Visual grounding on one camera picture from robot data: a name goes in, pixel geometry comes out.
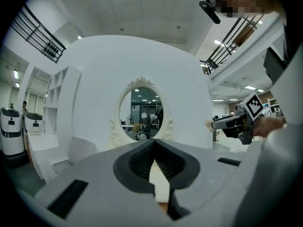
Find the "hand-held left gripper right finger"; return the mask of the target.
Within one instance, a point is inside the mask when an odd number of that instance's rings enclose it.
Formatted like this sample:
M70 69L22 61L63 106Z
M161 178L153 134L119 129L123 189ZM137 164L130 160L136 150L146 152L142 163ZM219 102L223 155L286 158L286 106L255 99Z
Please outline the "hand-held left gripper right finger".
M167 214L179 219L194 212L223 187L243 157L243 152L155 140L154 159L169 182Z

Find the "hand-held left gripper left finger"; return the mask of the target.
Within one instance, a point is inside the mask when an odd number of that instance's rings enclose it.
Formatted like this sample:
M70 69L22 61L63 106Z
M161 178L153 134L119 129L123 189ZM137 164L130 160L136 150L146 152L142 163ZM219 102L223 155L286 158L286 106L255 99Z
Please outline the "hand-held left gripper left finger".
M155 201L154 185L132 167L153 140L93 154L64 169L35 200L75 227L162 227L168 216Z

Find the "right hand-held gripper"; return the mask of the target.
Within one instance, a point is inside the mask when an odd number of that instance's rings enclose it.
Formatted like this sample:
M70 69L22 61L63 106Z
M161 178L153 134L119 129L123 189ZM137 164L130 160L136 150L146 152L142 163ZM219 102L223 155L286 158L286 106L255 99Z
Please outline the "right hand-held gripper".
M252 141L254 122L259 118L264 106L256 93L252 93L245 100L235 106L233 115L215 119L213 129L222 129L228 138L239 139L243 145Z

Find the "person's right hand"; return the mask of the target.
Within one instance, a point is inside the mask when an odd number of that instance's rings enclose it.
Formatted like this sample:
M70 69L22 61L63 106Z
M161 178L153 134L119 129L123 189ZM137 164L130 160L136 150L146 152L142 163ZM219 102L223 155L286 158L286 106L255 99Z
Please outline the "person's right hand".
M275 128L276 128L276 119L261 117L254 122L252 133L254 137L260 136L266 138L270 132L275 130Z

